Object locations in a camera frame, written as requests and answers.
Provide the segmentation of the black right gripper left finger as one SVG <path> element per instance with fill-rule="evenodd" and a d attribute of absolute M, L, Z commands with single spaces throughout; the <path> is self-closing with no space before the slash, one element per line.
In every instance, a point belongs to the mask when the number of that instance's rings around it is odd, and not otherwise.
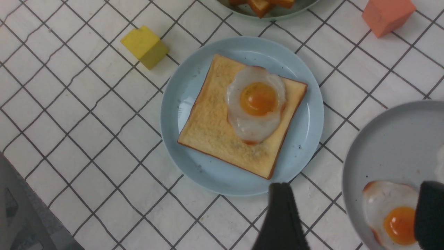
<path fill-rule="evenodd" d="M 293 191 L 288 183 L 272 183 L 268 210 L 253 250 L 309 250 Z"/>

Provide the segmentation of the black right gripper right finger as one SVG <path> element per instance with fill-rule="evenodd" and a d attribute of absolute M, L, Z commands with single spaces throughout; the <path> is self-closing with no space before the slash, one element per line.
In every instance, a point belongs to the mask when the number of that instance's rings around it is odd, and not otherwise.
<path fill-rule="evenodd" d="M 444 249 L 444 185 L 424 181 L 416 207 L 415 238 L 423 250 Z"/>

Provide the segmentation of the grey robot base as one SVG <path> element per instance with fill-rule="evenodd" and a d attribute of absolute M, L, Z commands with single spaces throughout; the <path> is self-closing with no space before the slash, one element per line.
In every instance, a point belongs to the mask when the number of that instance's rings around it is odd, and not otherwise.
<path fill-rule="evenodd" d="M 0 157 L 0 195 L 2 250 L 83 249 L 4 155 Z"/>

